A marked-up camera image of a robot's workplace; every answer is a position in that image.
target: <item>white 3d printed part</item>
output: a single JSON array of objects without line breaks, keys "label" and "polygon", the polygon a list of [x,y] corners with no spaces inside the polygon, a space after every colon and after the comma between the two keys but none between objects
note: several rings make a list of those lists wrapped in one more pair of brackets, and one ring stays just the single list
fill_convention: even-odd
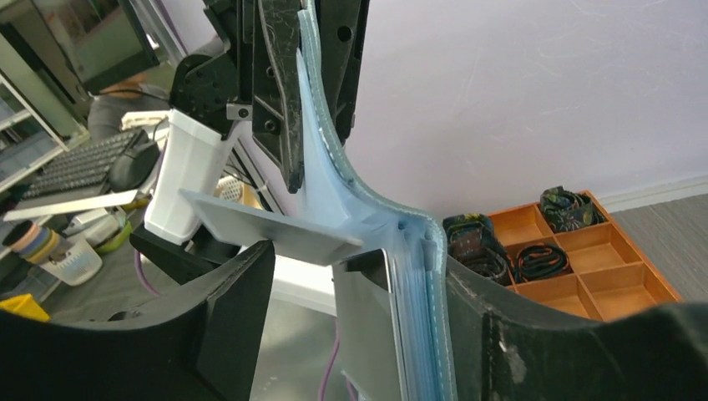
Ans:
[{"label": "white 3d printed part", "polygon": [[169,112],[169,136],[157,188],[145,212],[145,229],[181,245],[191,239],[200,221],[180,190],[211,194],[237,135],[221,134],[178,110]]},{"label": "white 3d printed part", "polygon": [[197,216],[217,241],[252,246],[270,240],[276,255],[329,266],[356,254],[362,242],[338,230],[210,195],[183,190]]}]

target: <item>patterned fabric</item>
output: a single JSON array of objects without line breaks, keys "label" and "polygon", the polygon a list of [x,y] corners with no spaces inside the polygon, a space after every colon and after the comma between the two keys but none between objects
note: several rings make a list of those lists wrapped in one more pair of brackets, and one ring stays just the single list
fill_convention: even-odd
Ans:
[{"label": "patterned fabric", "polygon": [[565,190],[563,186],[544,191],[541,213],[553,232],[575,231],[605,222],[589,196]]},{"label": "patterned fabric", "polygon": [[507,286],[511,283],[508,253],[493,234],[485,215],[466,214],[442,222],[448,236],[448,254],[480,276]]}]

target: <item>gray floor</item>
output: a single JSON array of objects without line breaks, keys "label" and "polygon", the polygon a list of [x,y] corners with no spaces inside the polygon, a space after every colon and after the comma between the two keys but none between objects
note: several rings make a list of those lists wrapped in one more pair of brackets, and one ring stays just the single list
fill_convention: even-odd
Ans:
[{"label": "gray floor", "polygon": [[[686,301],[708,301],[708,195],[614,216]],[[104,258],[91,281],[76,288],[62,285],[43,306],[58,322],[103,320],[150,299],[135,277],[132,258],[132,248],[124,246]],[[176,286],[155,266],[146,266],[145,273],[161,292]],[[315,399],[333,341],[331,317],[271,302],[252,399]],[[328,390],[328,399],[346,399],[341,375],[332,376]]]},{"label": "gray floor", "polygon": [[685,301],[708,301],[708,195],[613,216]]}]

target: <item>computer monitor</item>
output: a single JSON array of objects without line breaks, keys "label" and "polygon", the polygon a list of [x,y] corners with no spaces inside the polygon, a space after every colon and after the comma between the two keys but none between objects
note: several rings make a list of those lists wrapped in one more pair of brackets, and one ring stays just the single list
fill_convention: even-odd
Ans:
[{"label": "computer monitor", "polygon": [[159,64],[128,0],[32,0],[83,88],[97,94]]}]

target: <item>tray compartment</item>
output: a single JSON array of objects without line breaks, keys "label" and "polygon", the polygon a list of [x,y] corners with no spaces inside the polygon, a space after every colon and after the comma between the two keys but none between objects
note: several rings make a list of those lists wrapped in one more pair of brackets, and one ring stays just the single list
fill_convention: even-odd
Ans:
[{"label": "tray compartment", "polygon": [[576,273],[596,272],[641,261],[612,223],[603,223],[556,236]]},{"label": "tray compartment", "polygon": [[604,320],[615,320],[661,303],[674,295],[644,263],[580,275]]},{"label": "tray compartment", "polygon": [[602,319],[588,291],[574,274],[525,282],[518,284],[516,290],[526,298],[547,307],[580,317]]},{"label": "tray compartment", "polygon": [[540,240],[553,235],[536,205],[500,211],[490,215],[489,218],[494,224],[494,235],[504,246]]},{"label": "tray compartment", "polygon": [[[538,245],[538,244],[546,244],[546,245],[553,245],[553,246],[558,246],[558,247],[560,247],[560,245],[558,244],[558,242],[555,240],[555,237],[553,237],[553,236],[546,236],[546,237],[541,238],[541,239],[539,239],[539,240],[521,242],[521,243],[519,243],[519,244],[514,244],[514,245],[511,245],[511,246],[506,246],[505,248],[506,248],[506,250],[507,250],[507,253],[508,253],[509,257],[511,257],[512,263],[515,265],[515,264],[516,264],[516,256],[518,255],[518,253],[519,253],[520,251],[522,251],[522,250],[523,250],[525,247],[527,247],[527,246]],[[572,273],[572,272],[573,272],[573,264],[571,263],[571,264],[570,264],[570,273]],[[569,274],[569,273],[568,273],[568,272],[563,272],[563,273],[560,273],[560,274],[558,274],[557,276],[554,276],[554,277],[551,277],[551,278],[561,277],[561,276],[564,276],[564,275],[567,275],[567,274]],[[523,284],[523,282],[517,283],[517,282],[513,279],[513,274],[512,274],[511,279],[512,279],[512,283],[513,283],[513,284]]]}]

